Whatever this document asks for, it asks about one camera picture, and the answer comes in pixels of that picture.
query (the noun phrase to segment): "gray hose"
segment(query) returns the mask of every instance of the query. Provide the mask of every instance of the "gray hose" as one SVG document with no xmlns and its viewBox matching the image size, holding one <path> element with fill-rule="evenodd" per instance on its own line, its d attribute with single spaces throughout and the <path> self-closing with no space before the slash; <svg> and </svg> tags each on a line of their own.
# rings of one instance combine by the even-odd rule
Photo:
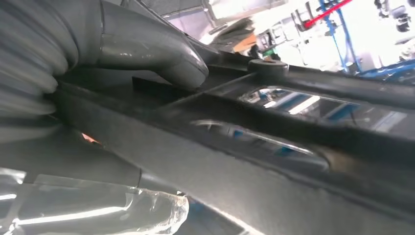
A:
<svg viewBox="0 0 415 235">
<path fill-rule="evenodd" d="M 208 75 L 181 33 L 105 1 L 1 0 L 0 22 L 0 118 L 32 121 L 53 113 L 43 95 L 55 91 L 53 76 L 77 65 L 152 70 L 191 89 Z M 6 123 L 0 136 L 13 130 Z M 43 127 L 42 135 L 53 129 Z"/>
</svg>

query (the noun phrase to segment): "red bar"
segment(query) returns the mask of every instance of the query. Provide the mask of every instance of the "red bar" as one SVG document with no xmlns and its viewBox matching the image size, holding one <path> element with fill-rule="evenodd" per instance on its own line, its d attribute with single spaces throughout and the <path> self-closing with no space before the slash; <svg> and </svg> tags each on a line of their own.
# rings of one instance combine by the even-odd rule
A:
<svg viewBox="0 0 415 235">
<path fill-rule="evenodd" d="M 314 18 L 314 19 L 312 19 L 312 20 L 310 20 L 310 21 L 308 21 L 308 22 L 306 22 L 306 23 L 304 24 L 304 26 L 305 26 L 306 28 L 311 27 L 311 26 L 312 26 L 312 25 L 313 25 L 316 21 L 318 21 L 318 20 L 320 20 L 320 19 L 322 19 L 322 18 L 324 18 L 324 17 L 326 17 L 326 16 L 330 15 L 333 11 L 335 11 L 335 10 L 339 9 L 340 7 L 342 7 L 342 6 L 346 5 L 347 3 L 351 2 L 351 1 L 352 1 L 352 0 L 344 0 L 344 1 L 342 1 L 341 3 L 339 3 L 339 4 L 335 5 L 335 6 L 333 6 L 332 8 L 328 9 L 327 11 L 325 11 L 323 14 L 321 14 L 321 15 L 317 16 L 316 18 Z"/>
</svg>

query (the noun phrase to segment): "black metal beam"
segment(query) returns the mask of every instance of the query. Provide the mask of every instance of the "black metal beam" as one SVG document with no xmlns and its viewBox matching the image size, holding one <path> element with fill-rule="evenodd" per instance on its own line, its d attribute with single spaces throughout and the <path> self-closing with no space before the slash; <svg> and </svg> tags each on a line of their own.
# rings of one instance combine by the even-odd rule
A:
<svg viewBox="0 0 415 235">
<path fill-rule="evenodd" d="M 338 72 L 289 66 L 284 74 L 269 63 L 255 68 L 258 86 L 280 86 L 307 94 L 380 105 L 389 109 L 415 110 L 415 87 L 362 78 Z"/>
<path fill-rule="evenodd" d="M 404 208 L 391 199 L 396 194 L 386 195 L 385 189 L 390 189 L 387 185 L 376 187 L 366 180 L 362 186 L 354 177 L 313 172 L 225 137 L 194 129 L 188 121 L 219 118 L 264 133 L 327 144 L 330 138 L 319 134 L 323 131 L 332 138 L 356 143 L 356 149 L 362 146 L 353 137 L 365 134 L 360 130 L 332 128 L 207 94 L 196 94 L 156 111 L 143 112 L 134 103 L 61 84 L 55 101 L 62 120 L 244 227 L 267 235 L 415 232 L 415 227 L 406 222 L 413 220 L 408 204 L 410 196 L 400 195 L 400 200 L 405 198 L 403 204 L 407 208 Z M 392 141 L 380 135 L 374 139 L 375 143 Z M 394 144 L 392 148 L 412 151 L 410 143 Z M 332 142 L 329 147 L 354 153 L 346 149 L 345 143 Z M 376 149 L 371 148 L 367 153 L 370 156 L 367 161 L 377 161 Z M 380 161 L 389 163 L 390 158 L 383 156 Z M 413 164 L 407 156 L 401 157 L 399 166 Z M 355 159 L 349 163 L 358 165 L 358 162 Z"/>
</svg>

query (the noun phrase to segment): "metal subframe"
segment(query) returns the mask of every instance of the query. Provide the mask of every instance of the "metal subframe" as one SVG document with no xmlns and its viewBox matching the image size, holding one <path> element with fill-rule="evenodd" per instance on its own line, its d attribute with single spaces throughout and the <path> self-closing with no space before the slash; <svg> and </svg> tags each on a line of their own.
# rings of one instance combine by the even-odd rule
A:
<svg viewBox="0 0 415 235">
<path fill-rule="evenodd" d="M 294 117 L 238 98 L 279 86 L 414 110 L 415 88 L 291 66 L 252 69 L 221 53 L 197 91 L 132 78 L 84 88 L 60 79 L 57 117 L 235 223 L 266 235 L 415 233 L 413 140 Z M 330 170 L 279 158 L 191 124 L 213 119 L 308 146 Z"/>
</svg>

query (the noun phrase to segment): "rubber bushing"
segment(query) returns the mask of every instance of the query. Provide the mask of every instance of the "rubber bushing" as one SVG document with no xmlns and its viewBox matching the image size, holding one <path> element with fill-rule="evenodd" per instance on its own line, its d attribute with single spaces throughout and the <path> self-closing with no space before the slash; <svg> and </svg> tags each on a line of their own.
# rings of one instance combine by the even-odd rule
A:
<svg viewBox="0 0 415 235">
<path fill-rule="evenodd" d="M 264 76 L 286 76 L 288 73 L 289 65 L 278 60 L 251 60 L 248 63 L 249 72 L 257 72 Z"/>
</svg>

